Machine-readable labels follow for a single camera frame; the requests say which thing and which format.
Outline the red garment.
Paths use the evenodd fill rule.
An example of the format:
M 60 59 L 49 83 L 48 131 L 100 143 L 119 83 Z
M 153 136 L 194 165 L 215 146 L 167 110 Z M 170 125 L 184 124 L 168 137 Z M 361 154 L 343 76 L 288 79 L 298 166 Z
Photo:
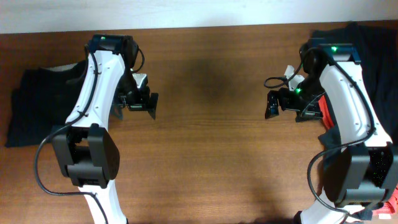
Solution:
M 331 118 L 331 115 L 329 113 L 325 96 L 322 96 L 319 99 L 318 105 L 320 107 L 320 111 L 322 112 L 323 125 L 326 127 L 327 130 L 333 128 L 334 127 L 334 122 L 333 122 L 333 120 Z

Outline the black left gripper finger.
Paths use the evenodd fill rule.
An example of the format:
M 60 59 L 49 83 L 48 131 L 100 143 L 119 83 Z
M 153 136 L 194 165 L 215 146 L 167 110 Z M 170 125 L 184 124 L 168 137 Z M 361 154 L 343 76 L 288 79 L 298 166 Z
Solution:
M 114 115 L 119 120 L 123 120 L 123 108 L 124 105 L 122 103 L 118 103 L 113 101 L 110 109 L 110 115 Z
M 147 104 L 147 112 L 149 113 L 149 115 L 153 120 L 156 119 L 156 109 L 157 109 L 158 99 L 159 99 L 158 93 L 151 93 L 149 102 Z

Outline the dark garment pile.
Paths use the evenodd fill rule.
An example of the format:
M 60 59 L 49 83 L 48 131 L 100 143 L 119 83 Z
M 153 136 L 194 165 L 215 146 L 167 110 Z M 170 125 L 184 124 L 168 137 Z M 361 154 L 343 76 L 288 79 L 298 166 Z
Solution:
M 316 30 L 313 38 L 351 43 L 361 59 L 366 91 L 376 115 L 397 145 L 397 31 L 351 23 L 345 28 Z

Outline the folded navy blue garment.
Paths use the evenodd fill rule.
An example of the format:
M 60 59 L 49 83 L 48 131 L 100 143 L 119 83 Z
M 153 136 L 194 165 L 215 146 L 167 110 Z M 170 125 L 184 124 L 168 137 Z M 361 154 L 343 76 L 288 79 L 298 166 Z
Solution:
M 54 126 L 63 126 L 83 85 L 86 62 L 67 70 L 26 70 L 20 87 L 12 91 L 12 118 L 6 147 L 40 144 Z

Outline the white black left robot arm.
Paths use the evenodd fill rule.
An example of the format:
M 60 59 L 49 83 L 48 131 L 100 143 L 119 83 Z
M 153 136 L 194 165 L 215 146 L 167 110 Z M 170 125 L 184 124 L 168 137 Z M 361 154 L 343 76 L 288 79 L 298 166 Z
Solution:
M 83 86 L 64 127 L 49 136 L 60 171 L 86 198 L 95 223 L 127 223 L 116 191 L 120 153 L 109 116 L 124 108 L 155 117 L 158 93 L 134 68 L 143 52 L 130 35 L 96 34 L 88 42 Z

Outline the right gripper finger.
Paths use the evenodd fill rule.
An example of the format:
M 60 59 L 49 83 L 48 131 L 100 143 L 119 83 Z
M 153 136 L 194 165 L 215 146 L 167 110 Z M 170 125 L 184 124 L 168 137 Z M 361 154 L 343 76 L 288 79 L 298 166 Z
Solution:
M 265 119 L 271 119 L 279 115 L 278 91 L 271 90 L 267 94 L 267 108 Z
M 298 111 L 296 112 L 296 122 L 305 122 L 311 120 L 323 119 L 323 113 L 321 111 Z

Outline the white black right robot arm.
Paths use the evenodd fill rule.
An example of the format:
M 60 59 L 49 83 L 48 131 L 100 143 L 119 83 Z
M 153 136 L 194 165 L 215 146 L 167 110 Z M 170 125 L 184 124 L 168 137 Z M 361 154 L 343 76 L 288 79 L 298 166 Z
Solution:
M 382 127 L 368 96 L 353 44 L 311 38 L 299 50 L 299 75 L 287 67 L 269 87 L 266 118 L 296 113 L 296 122 L 331 113 L 340 143 L 318 153 L 325 161 L 323 188 L 294 223 L 360 223 L 381 208 L 397 187 L 397 146 Z

